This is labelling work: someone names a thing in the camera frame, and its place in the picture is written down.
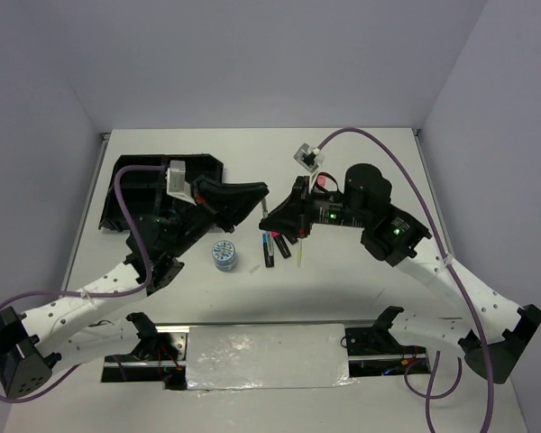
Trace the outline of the yellow slim pen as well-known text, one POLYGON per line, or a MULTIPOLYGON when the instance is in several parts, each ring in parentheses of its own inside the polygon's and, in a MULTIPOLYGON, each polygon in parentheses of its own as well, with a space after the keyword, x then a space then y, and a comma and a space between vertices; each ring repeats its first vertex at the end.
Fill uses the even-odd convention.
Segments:
POLYGON ((302 265, 303 258, 303 239, 298 239, 298 249, 297 249, 297 267, 300 268, 302 265))

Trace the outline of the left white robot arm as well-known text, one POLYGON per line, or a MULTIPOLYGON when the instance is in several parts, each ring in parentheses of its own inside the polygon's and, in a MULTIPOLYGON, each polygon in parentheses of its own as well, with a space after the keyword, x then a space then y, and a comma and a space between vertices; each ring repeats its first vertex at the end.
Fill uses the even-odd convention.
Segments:
POLYGON ((213 227, 231 233, 265 199, 264 182, 221 183, 205 176, 186 182, 156 167, 168 191, 189 204, 181 216, 133 217, 122 178, 142 165, 120 169, 114 193, 130 229, 125 259, 78 290, 25 292, 0 304, 0 401, 25 403, 53 391, 80 365, 126 354, 177 361, 176 342, 143 312, 113 319, 112 313, 166 288, 183 268, 179 261, 213 227))

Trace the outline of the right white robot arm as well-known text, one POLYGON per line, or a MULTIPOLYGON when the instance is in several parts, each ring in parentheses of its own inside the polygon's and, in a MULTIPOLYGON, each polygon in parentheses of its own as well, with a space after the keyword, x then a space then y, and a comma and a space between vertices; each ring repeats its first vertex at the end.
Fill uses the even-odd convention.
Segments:
POLYGON ((304 239, 314 225, 359 228, 361 243, 377 261, 404 272, 458 310, 455 320, 427 318, 388 307, 374 324, 384 353, 419 346, 457 356, 480 377, 503 384, 541 324, 541 310, 506 299, 454 258, 441 257, 430 230, 392 205, 392 186, 366 163, 345 173, 344 189, 313 186, 296 178, 289 196, 263 216, 259 227, 304 239))

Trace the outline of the pink highlighter marker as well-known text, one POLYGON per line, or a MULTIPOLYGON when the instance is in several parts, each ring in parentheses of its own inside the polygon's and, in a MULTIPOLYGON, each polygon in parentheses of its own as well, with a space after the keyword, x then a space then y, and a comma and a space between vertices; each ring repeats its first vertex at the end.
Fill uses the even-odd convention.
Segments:
POLYGON ((291 254, 290 249, 289 249, 289 247, 287 245, 287 241, 286 241, 285 237, 283 235, 279 234, 279 233, 273 232, 272 233, 272 238, 273 238, 274 244, 279 249, 280 255, 284 259, 290 258, 292 256, 292 254, 291 254))

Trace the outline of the pink capped small bottle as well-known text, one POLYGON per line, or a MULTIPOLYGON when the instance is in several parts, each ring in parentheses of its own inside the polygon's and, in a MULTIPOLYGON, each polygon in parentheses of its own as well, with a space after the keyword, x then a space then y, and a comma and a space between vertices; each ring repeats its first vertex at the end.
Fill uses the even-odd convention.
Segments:
POLYGON ((325 189, 325 190, 335 190, 338 189, 336 181, 327 174, 319 174, 316 178, 316 188, 325 189))

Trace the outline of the blue highlighter marker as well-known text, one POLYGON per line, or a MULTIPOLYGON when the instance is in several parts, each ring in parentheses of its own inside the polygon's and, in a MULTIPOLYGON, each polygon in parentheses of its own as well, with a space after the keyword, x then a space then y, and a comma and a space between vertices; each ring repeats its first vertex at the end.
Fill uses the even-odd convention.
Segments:
POLYGON ((274 249, 273 241, 269 232, 262 233, 262 246, 264 254, 264 262, 266 268, 273 268, 275 266, 274 261, 274 249))

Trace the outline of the blue patterned round tin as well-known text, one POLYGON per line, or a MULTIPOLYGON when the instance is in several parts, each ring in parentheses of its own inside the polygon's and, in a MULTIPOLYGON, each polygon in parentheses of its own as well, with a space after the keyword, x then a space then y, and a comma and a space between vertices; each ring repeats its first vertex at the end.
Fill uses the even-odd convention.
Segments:
POLYGON ((232 271, 238 263, 238 255, 234 244, 228 240, 221 240, 212 247, 212 257, 215 267, 221 272, 232 271))

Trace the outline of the black compartment organizer tray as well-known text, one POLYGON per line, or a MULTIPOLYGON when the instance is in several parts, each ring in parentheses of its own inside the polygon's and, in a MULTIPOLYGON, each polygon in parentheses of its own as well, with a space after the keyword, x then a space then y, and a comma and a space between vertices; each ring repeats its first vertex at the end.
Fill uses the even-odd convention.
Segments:
MULTIPOLYGON (((174 160, 185 162, 187 182, 192 182, 200 175, 212 180, 223 180, 224 164, 208 153, 123 155, 115 163, 113 173, 117 173, 126 166, 160 166, 167 165, 174 160)), ((128 172, 121 178, 121 187, 124 202, 134 219, 146 215, 172 218, 191 208, 189 203, 177 200, 167 194, 166 176, 157 171, 128 172)), ((98 227, 117 233, 128 228, 119 208, 113 184, 109 185, 106 193, 98 227)))

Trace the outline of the silver foil covered panel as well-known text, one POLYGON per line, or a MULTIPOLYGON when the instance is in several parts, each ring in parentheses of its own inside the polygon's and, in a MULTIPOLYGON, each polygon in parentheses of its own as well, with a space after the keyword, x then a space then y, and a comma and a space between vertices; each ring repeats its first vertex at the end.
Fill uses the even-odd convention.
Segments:
POLYGON ((352 382, 340 324, 193 327, 190 390, 332 388, 352 382))

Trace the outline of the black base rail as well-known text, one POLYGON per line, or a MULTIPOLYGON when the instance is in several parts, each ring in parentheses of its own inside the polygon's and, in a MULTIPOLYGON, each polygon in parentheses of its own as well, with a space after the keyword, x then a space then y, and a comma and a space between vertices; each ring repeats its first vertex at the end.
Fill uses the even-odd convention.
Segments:
MULTIPOLYGON (((139 359, 133 355, 109 355, 104 359, 102 383, 158 383, 169 391, 188 388, 187 357, 190 332, 181 327, 159 326, 159 333, 168 336, 176 348, 177 360, 164 351, 139 359)), ((339 346, 347 354, 352 378, 401 375, 411 364, 412 372, 429 372, 426 349, 402 346, 371 327, 350 326, 344 329, 339 346)))

